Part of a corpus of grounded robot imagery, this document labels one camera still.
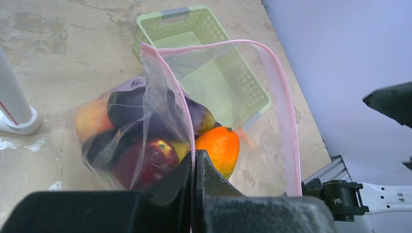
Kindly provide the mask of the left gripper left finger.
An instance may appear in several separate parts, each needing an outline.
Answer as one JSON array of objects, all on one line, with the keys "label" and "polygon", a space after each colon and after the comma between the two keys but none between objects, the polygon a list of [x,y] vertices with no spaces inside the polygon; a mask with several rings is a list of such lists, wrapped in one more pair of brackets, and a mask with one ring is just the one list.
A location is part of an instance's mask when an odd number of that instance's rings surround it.
[{"label": "left gripper left finger", "polygon": [[3,233],[188,233],[190,177],[187,156],[144,191],[42,191],[20,201]]}]

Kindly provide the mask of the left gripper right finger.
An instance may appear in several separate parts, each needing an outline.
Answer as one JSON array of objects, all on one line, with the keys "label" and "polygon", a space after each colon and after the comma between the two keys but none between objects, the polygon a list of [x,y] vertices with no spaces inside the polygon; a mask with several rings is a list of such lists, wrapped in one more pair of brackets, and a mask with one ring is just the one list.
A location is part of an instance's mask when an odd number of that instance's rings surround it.
[{"label": "left gripper right finger", "polygon": [[335,233],[327,206],[314,197],[248,197],[213,166],[205,150],[193,161],[193,232]]}]

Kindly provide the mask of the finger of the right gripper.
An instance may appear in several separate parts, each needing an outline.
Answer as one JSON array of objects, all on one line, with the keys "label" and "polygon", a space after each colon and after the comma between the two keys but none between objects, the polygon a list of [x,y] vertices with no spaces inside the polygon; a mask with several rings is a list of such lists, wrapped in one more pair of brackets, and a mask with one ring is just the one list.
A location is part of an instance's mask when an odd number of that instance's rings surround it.
[{"label": "finger of the right gripper", "polygon": [[402,83],[374,90],[362,101],[371,109],[412,127],[412,83]]}]

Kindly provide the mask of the yellow bell pepper toy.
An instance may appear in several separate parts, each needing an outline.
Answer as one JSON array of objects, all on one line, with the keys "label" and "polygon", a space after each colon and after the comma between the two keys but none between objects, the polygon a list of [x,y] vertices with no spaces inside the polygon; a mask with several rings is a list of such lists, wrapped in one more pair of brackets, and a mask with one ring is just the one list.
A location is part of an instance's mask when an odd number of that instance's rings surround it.
[{"label": "yellow bell pepper toy", "polygon": [[190,152],[190,148],[187,143],[172,141],[171,145],[174,147],[177,153],[179,162],[181,162],[185,158],[185,156]]}]

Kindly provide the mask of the orange green mango toy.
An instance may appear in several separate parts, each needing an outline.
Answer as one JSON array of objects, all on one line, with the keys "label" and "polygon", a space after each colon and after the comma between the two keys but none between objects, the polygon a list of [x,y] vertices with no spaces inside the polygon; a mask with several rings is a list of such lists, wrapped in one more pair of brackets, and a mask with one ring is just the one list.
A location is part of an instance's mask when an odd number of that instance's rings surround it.
[{"label": "orange green mango toy", "polygon": [[231,177],[240,153],[240,139],[230,127],[213,128],[195,140],[197,150],[206,150],[212,164],[227,180]]}]

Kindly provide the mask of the dark mangosteen toy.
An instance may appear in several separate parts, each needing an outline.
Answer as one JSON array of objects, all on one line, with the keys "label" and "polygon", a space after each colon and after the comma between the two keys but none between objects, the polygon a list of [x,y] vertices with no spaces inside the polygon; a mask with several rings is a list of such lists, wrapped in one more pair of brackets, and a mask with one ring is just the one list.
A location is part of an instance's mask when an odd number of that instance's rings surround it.
[{"label": "dark mangosteen toy", "polygon": [[111,170],[132,142],[127,136],[119,136],[116,129],[105,131],[83,143],[82,156],[93,168]]}]

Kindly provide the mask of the purple eggplant toy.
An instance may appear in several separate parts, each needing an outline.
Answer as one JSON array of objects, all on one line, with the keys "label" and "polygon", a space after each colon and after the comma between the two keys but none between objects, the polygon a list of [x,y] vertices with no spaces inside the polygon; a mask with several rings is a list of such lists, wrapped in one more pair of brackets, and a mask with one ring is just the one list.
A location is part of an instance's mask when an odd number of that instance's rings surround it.
[{"label": "purple eggplant toy", "polygon": [[[176,133],[181,132],[184,125],[180,118],[182,111],[175,102],[174,93],[168,90],[167,110],[165,111],[157,110],[150,105],[144,106],[145,91],[146,88],[142,86],[130,91],[112,93],[107,102],[107,115],[110,122],[115,128],[133,136],[143,136],[144,124],[147,123],[148,136],[176,139]],[[222,126],[205,106],[187,96],[185,100],[195,138],[213,128]]]}]

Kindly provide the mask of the clear pink zip bag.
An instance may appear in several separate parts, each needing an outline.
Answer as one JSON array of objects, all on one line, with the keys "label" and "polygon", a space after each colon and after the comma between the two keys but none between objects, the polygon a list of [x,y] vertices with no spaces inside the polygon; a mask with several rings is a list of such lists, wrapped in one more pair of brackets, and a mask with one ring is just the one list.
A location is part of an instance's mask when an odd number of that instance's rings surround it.
[{"label": "clear pink zip bag", "polygon": [[78,108],[85,166],[107,187],[146,190],[205,150],[248,196],[302,194],[288,80],[266,45],[246,39],[138,46],[142,73]]}]

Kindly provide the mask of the peach toy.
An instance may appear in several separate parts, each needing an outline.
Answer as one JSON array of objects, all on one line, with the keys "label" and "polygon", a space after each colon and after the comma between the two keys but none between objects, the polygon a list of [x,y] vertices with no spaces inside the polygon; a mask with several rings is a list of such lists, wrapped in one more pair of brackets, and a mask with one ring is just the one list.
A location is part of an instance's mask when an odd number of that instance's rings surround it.
[{"label": "peach toy", "polygon": [[107,115],[108,97],[91,100],[82,105],[74,117],[74,129],[81,142],[115,127]]}]

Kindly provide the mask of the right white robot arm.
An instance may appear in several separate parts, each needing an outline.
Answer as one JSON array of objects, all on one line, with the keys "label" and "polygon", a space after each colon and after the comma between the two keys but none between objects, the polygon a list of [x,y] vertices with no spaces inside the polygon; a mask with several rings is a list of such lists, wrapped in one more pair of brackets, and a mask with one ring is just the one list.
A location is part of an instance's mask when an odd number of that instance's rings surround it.
[{"label": "right white robot arm", "polygon": [[[369,108],[412,126],[412,83],[374,90],[362,99]],[[411,186],[387,186],[346,180],[321,180],[334,169],[329,164],[301,182],[302,194],[322,200],[335,221],[353,222],[355,216],[386,212],[411,212]]]}]

